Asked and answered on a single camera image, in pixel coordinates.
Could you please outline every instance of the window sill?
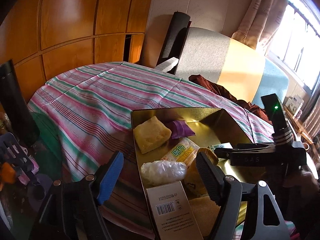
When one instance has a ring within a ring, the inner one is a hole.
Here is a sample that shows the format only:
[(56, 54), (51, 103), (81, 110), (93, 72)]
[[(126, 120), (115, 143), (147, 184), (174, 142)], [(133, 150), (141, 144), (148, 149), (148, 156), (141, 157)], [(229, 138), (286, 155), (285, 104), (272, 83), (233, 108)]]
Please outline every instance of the window sill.
[(292, 71), (291, 68), (284, 64), (274, 53), (269, 51), (266, 57), (274, 64), (276, 64), (279, 68), (281, 68), (286, 74), (290, 75), (296, 81), (296, 83), (300, 87), (302, 87), (309, 96), (311, 96), (311, 89), (297, 76), (294, 71)]

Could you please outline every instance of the white armrest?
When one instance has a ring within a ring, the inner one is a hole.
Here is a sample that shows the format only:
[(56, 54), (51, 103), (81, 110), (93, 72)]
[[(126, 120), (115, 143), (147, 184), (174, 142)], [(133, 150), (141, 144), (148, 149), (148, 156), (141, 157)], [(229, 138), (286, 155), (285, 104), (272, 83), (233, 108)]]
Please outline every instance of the white armrest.
[(162, 72), (168, 72), (169, 70), (172, 70), (174, 66), (176, 66), (179, 62), (178, 58), (172, 57), (167, 59), (165, 62), (160, 63), (155, 67), (156, 70), (160, 70)]

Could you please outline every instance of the purple wrapper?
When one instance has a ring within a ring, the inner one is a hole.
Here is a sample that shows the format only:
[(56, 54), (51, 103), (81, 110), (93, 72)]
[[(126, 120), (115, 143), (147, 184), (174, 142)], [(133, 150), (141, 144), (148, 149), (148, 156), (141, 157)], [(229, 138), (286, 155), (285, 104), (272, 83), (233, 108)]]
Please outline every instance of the purple wrapper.
[(171, 130), (171, 138), (183, 138), (196, 135), (193, 130), (187, 125), (185, 120), (178, 120), (164, 124)]

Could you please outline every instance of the blue gripper pad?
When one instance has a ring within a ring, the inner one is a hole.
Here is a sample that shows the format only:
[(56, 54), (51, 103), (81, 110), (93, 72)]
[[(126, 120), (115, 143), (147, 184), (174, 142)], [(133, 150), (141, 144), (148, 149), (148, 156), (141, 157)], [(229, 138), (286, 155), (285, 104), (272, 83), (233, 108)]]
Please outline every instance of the blue gripper pad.
[(94, 182), (98, 205), (102, 205), (111, 196), (124, 163), (122, 152), (115, 152), (107, 164), (101, 165), (95, 173)]

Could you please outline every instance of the square bread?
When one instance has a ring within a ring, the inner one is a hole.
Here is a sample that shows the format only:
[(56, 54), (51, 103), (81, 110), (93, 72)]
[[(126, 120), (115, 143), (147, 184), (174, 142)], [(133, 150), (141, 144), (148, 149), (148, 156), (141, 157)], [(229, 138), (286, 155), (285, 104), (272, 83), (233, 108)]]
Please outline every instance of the square bread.
[(164, 144), (171, 136), (171, 131), (156, 116), (139, 124), (133, 129), (134, 138), (142, 154)]

